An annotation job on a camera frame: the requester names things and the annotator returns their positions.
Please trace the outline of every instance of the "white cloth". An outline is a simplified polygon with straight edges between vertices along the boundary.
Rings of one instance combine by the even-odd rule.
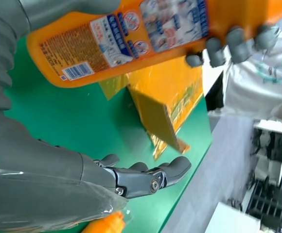
[[[231,62],[223,80],[221,114],[256,119],[282,119],[282,33],[267,52],[255,53],[238,65]]]

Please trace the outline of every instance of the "barcode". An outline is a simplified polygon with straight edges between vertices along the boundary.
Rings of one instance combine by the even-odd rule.
[[[63,69],[62,72],[70,81],[95,73],[87,62]]]

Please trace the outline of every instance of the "orange bottle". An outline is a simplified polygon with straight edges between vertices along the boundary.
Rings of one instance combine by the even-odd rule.
[[[72,12],[31,33],[27,48],[49,82],[78,87],[226,44],[234,26],[246,39],[282,18],[282,0],[122,0],[113,14]]]
[[[122,233],[125,228],[124,216],[116,212],[107,217],[90,222],[82,233]]]

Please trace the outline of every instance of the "green table surface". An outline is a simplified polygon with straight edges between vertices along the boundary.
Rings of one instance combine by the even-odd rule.
[[[15,67],[10,75],[13,86],[7,95],[12,100],[13,108],[6,115],[24,123],[35,138],[94,159],[116,153],[120,159],[119,167],[139,161],[154,167],[179,156],[168,147],[155,162],[153,146],[128,90],[123,89],[107,101],[97,83],[75,89],[53,86],[30,58],[24,39],[18,43]],[[185,153],[192,164],[190,170],[177,185],[155,195],[130,200],[128,208],[132,220],[124,233],[156,233],[166,224],[212,142],[203,98],[178,135],[192,147]],[[79,232],[86,224],[60,232]]]

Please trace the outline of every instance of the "bolt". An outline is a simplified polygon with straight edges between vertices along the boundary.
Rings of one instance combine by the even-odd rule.
[[[115,189],[115,193],[117,194],[117,195],[122,196],[122,194],[124,194],[124,189],[120,188],[120,187],[117,187],[117,188]]]
[[[158,190],[158,182],[157,180],[152,180],[151,182],[151,185],[150,185],[150,189],[152,192],[155,193]]]

